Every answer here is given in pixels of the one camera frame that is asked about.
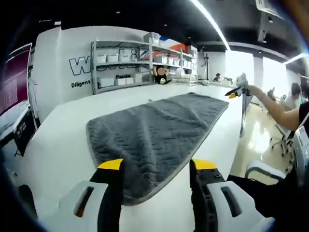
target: ceiling light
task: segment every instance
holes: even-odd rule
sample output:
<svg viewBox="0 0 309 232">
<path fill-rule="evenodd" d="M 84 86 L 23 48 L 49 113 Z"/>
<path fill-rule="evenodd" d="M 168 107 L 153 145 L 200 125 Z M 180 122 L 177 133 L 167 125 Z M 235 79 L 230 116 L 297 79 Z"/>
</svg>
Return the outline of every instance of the ceiling light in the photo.
<svg viewBox="0 0 309 232">
<path fill-rule="evenodd" d="M 224 37 L 222 31 L 220 30 L 218 24 L 214 21 L 214 19 L 212 18 L 211 14 L 209 14 L 209 12 L 205 9 L 205 7 L 198 1 L 198 0 L 190 0 L 198 9 L 199 11 L 201 11 L 203 13 L 203 15 L 208 19 L 208 21 L 211 23 L 211 25 L 213 26 L 213 28 L 217 31 L 217 33 L 219 34 L 221 40 L 223 41 L 225 47 L 227 50 L 231 50 L 230 46 L 227 43 L 226 38 Z"/>
<path fill-rule="evenodd" d="M 288 60 L 288 61 L 284 62 L 283 64 L 287 65 L 287 64 L 289 64 L 289 63 L 294 62 L 295 60 L 298 60 L 298 59 L 304 58 L 304 57 L 306 57 L 306 56 L 307 56 L 307 54 L 305 54 L 305 53 L 301 53 L 301 54 L 297 55 L 296 57 L 293 57 L 292 59 L 290 59 L 290 60 Z"/>
</svg>

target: black ceiling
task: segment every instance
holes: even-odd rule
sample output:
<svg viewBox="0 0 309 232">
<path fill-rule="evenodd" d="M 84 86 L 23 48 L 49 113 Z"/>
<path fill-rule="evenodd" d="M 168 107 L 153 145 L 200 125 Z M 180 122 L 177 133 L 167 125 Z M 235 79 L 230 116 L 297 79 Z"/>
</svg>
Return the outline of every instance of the black ceiling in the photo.
<svg viewBox="0 0 309 232">
<path fill-rule="evenodd" d="M 256 8 L 255 0 L 199 1 L 208 9 L 228 41 L 255 44 L 287 57 L 300 53 L 291 26 L 275 16 L 272 16 L 273 24 L 267 25 L 267 43 L 257 41 L 261 11 Z M 55 21 L 62 22 L 62 29 L 106 25 L 154 31 L 185 44 L 221 41 L 211 24 L 189 0 L 112 0 L 109 3 L 50 0 L 28 9 L 32 10 L 29 21 L 14 48 L 34 43 L 39 33 L 55 27 Z"/>
</svg>

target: red poster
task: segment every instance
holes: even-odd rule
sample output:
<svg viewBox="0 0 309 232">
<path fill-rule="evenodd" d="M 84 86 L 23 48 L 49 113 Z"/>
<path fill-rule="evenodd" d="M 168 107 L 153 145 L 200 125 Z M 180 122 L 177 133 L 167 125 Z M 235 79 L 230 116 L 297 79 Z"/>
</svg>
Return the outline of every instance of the red poster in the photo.
<svg viewBox="0 0 309 232">
<path fill-rule="evenodd" d="M 27 100 L 28 59 L 30 46 L 22 49 L 5 63 L 3 77 L 0 83 L 0 115 Z"/>
</svg>

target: window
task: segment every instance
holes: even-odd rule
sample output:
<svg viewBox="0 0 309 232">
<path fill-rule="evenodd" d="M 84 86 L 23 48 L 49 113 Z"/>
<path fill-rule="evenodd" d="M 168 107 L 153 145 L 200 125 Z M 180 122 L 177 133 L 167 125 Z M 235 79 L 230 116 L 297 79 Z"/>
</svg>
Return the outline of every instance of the window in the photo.
<svg viewBox="0 0 309 232">
<path fill-rule="evenodd" d="M 254 83 L 253 54 L 237 51 L 225 52 L 226 77 L 236 80 L 242 73 L 246 73 L 250 85 Z"/>
<path fill-rule="evenodd" d="M 275 87 L 274 95 L 281 97 L 289 93 L 289 86 L 286 76 L 286 67 L 284 64 L 272 59 L 263 58 L 263 91 L 268 92 Z"/>
</svg>

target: gray towel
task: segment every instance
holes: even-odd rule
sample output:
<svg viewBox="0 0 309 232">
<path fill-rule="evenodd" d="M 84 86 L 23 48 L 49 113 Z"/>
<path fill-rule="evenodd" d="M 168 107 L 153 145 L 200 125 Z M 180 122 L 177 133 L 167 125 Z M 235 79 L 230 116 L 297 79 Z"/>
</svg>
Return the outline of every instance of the gray towel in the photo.
<svg viewBox="0 0 309 232">
<path fill-rule="evenodd" d="M 125 162 L 124 205 L 154 196 L 188 163 L 228 103 L 195 93 L 154 101 L 87 123 L 96 166 Z"/>
</svg>

